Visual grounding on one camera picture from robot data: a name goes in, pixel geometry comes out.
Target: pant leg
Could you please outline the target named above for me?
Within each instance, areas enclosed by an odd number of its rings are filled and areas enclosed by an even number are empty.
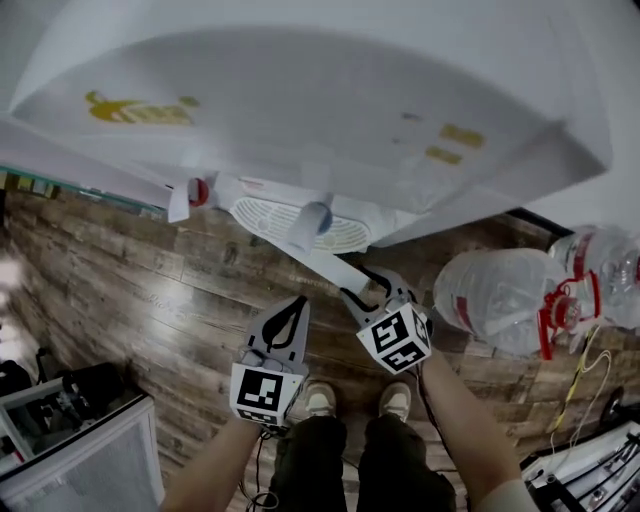
[[[269,489],[278,497],[277,512],[346,512],[341,460],[346,439],[339,420],[314,416],[280,440]]]
[[[422,438],[393,414],[372,420],[360,460],[358,512],[456,510],[449,481],[426,464]]]

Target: beige sneaker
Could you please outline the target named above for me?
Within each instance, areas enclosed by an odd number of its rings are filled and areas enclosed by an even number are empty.
[[[404,423],[411,409],[411,388],[404,382],[389,384],[382,392],[378,413],[395,414]]]
[[[336,415],[336,394],[326,382],[311,382],[304,395],[304,408],[309,416]]]

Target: plastic water bottle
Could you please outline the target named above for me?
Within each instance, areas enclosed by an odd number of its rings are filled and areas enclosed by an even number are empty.
[[[627,329],[640,326],[640,247],[628,233],[584,228],[558,240],[549,255],[570,275],[596,274],[605,320]]]
[[[434,286],[436,309],[451,325],[500,350],[528,355],[558,329],[573,328],[581,304],[568,293],[567,272],[536,249],[474,251],[456,256]]]

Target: wooden floor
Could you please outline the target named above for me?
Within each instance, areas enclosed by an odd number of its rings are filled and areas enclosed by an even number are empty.
[[[165,483],[228,417],[230,364],[252,316],[294,294],[312,301],[307,362],[313,377],[338,390],[349,428],[345,456],[358,461],[364,427],[391,378],[356,340],[357,326],[334,286],[223,212],[197,212],[189,221],[169,225],[70,193],[56,200],[10,193],[6,214],[10,250],[27,270],[24,287],[12,297],[17,319],[69,366],[116,362],[155,398]],[[347,259],[400,272],[431,306],[435,277],[455,254],[476,248],[545,249],[549,242],[537,228],[499,216]],[[366,295],[373,300],[380,290],[368,289]],[[574,356],[559,349],[551,362],[514,359],[440,325],[434,343],[493,411],[519,456],[548,445],[576,366]],[[595,347],[611,350],[613,369],[585,433],[594,430],[614,387],[625,384],[632,401],[640,394],[638,340],[610,329]],[[573,432],[603,374],[604,365],[581,381],[558,442]],[[293,416],[301,413],[297,404]],[[462,506],[464,487],[415,397],[409,423],[427,442],[429,466],[450,479]],[[274,454],[275,442],[268,441],[260,465],[263,486]],[[255,460],[247,482],[253,488]],[[345,466],[345,491],[355,509],[358,479],[350,466]],[[237,495],[230,510],[244,506]]]

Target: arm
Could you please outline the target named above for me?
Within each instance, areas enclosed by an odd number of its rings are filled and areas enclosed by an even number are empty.
[[[257,423],[230,419],[172,480],[162,512],[224,512],[259,435]]]
[[[522,478],[502,429],[437,350],[422,367],[422,384],[474,507],[501,484]]]

